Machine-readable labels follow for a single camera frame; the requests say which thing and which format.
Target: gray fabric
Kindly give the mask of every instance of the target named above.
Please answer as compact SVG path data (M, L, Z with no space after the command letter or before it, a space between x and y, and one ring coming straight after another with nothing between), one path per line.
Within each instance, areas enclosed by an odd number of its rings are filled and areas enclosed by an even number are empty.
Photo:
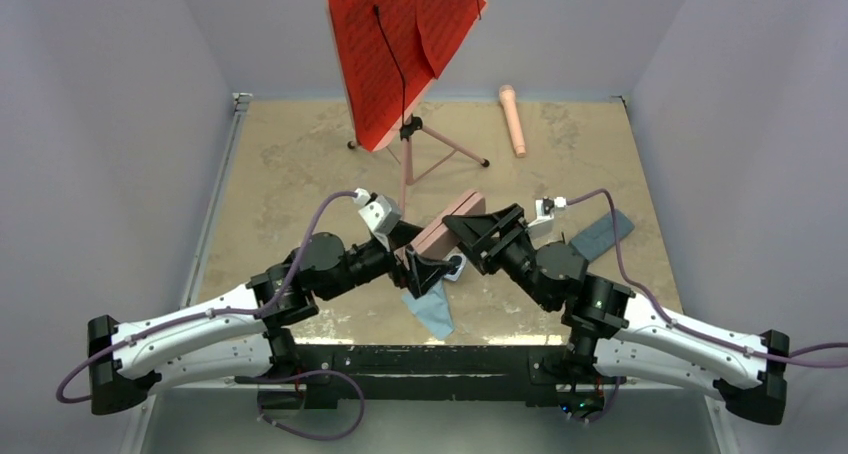
M619 240L633 232L633 223L618 209L615 210L615 220L618 224ZM569 242L581 256L589 262L601 257L603 253L615 246L615 236L612 231L612 216L607 213L595 221Z

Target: pink object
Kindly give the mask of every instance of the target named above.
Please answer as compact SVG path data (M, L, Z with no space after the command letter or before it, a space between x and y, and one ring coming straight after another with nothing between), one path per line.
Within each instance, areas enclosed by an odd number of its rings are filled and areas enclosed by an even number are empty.
M486 213L486 199L482 194L469 189L462 195L456 198L451 205L442 211L436 218L418 234L409 246L425 259L444 259L450 253L451 249L456 247L456 237L442 224L442 219L445 216L452 214L480 215ZM395 251L398 258L404 260L404 247Z
M515 157L524 157L527 150L524 147L524 133L521 131L521 121L518 120L518 109L515 107L515 90L510 85L501 86L499 91L501 105L506 114L506 125L509 127L509 137L512 138L512 148Z

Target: light blue cloth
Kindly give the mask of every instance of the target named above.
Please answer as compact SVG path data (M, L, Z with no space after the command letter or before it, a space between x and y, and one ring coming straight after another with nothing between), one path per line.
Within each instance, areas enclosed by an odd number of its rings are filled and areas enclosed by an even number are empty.
M448 296L445 294L445 284L442 280L418 299L412 297L409 291L403 294L402 299L409 311L433 333L436 339L442 341L453 332L453 318L450 315Z

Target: blue cloth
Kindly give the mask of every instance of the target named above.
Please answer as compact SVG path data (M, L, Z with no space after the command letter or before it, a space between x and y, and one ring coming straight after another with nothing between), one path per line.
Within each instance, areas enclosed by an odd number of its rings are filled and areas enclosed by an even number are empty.
M615 210L615 222L618 225L618 240L627 237L633 232L633 222L618 209ZM595 221L591 226L580 231L569 242L581 256L589 262L601 257L615 246L615 235L612 232L612 216L607 213L604 217Z
M409 312L417 317L436 339L442 341L453 332L453 318L450 315L448 296L445 294L443 281L437 282L427 291L427 294L418 299L412 297L409 291L403 294L402 299L409 308Z

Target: cable connector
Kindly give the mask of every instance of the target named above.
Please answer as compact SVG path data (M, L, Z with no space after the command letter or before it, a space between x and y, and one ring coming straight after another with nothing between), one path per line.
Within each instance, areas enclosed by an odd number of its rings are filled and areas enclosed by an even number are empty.
M356 197L353 198L353 203L357 206L364 206L371 201L371 193L367 190L359 187L353 192L356 193Z
M554 198L554 209L562 211L566 207L568 207L568 201L564 197L559 196Z

